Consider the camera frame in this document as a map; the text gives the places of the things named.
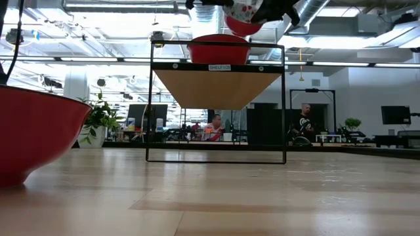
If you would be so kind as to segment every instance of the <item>bald man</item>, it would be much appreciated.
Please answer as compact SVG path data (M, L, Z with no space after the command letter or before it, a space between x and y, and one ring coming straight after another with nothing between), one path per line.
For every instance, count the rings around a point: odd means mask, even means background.
M309 104L302 104L301 113L294 118L293 120L293 133L295 135L299 134L299 131L301 131L302 127L308 123L305 128L302 130L302 134L305 137L312 136L314 133L314 128L310 124L310 105Z

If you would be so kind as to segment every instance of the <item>wooden table surface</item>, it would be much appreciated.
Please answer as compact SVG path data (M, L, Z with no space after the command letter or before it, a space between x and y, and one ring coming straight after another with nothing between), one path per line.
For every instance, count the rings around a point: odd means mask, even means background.
M277 159L152 149L151 158ZM418 236L420 162L290 152L286 165L147 163L144 149L71 149L0 190L4 236Z

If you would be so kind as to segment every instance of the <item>table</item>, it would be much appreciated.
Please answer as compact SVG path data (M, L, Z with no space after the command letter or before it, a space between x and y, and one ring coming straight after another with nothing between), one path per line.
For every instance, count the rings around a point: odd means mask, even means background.
M325 137L339 137L340 138L340 142L342 142L341 140L341 135L340 134L318 134L315 137L315 141L318 141L318 138L321 137L322 142L324 142L324 138Z

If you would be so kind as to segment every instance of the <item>shelf label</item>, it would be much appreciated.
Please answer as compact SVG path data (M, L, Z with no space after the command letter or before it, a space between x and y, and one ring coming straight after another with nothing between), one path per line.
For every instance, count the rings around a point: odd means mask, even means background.
M230 65L209 65L209 71L230 71Z

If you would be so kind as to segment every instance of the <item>ceiling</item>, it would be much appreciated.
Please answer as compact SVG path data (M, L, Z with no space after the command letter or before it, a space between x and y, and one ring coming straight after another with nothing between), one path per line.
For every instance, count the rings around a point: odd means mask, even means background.
M182 1L177 1L179 12L171 14L172 1L159 2L158 9L155 4L139 10L127 7L132 4L147 4L144 1L107 1L112 3L110 7L102 8L80 4L98 4L100 1L66 0L47 1L38 0L38 6L28 6L22 18L24 42L20 46L20 56L65 56L65 57L136 57L148 58L150 56L149 37L153 31L163 31L166 40L189 41L197 35L207 33L227 33L230 30L222 21L221 10L214 13L214 20L200 22L196 12L187 12ZM417 12L418 0L410 1L358 1L358 0L334 0L324 7L312 23L308 34L278 34L279 27L283 22L270 22L251 36L254 43L277 43L284 44L287 48L296 47L300 41L309 44L303 45L302 49L288 49L288 60L319 60L319 61L351 61L351 62L405 62L412 58L409 49L398 47L371 47L370 49L320 49L312 48L310 42L313 38L323 36L345 37L344 43L349 45L348 37L370 39L387 31L390 22L399 17L407 10ZM18 10L16 1L10 0L10 9L5 17L5 26L0 40L0 55L12 55L13 45L5 41L5 36L12 28L16 28ZM369 20L358 22L359 16L368 16ZM364 25L372 25L372 32L360 34L360 28ZM250 59L266 59L269 50L253 49ZM158 58L189 58L188 49L185 46L166 45L163 49L155 50ZM9 61L2 62L5 69ZM42 62L17 62L9 84L36 90L52 90L60 93L58 88L43 86L42 77L48 77L64 85L66 64L42 63ZM99 78L109 81L104 92L110 93L110 99L124 100L120 92L135 94L146 92L149 80L148 66L128 65L90 65L87 66L91 75L93 91L98 91L96 80ZM331 73L337 68L307 67L305 71ZM300 70L300 67L289 66L290 72ZM154 91L168 92L159 78L155 78ZM139 102L146 99L145 94L138 94Z

